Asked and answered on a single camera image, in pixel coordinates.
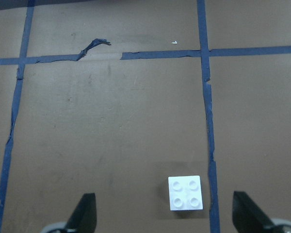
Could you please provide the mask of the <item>white block near right arm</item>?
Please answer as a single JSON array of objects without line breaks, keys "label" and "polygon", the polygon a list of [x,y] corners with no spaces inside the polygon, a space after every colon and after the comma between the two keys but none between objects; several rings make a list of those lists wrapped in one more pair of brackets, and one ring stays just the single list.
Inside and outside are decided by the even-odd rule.
[{"label": "white block near right arm", "polygon": [[168,177],[171,211],[203,210],[200,176]]}]

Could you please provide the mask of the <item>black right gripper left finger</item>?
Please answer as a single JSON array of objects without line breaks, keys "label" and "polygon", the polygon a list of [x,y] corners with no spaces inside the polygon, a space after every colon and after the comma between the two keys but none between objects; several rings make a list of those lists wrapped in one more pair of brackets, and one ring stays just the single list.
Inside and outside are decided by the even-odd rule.
[{"label": "black right gripper left finger", "polygon": [[83,194],[64,226],[64,233],[94,233],[97,227],[95,193]]}]

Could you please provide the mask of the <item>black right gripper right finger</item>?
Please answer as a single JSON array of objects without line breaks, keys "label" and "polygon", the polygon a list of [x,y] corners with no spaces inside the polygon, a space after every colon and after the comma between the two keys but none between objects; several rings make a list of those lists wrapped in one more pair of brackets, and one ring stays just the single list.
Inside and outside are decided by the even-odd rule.
[{"label": "black right gripper right finger", "polygon": [[270,218],[243,191],[234,191],[232,222],[239,233],[278,233]]}]

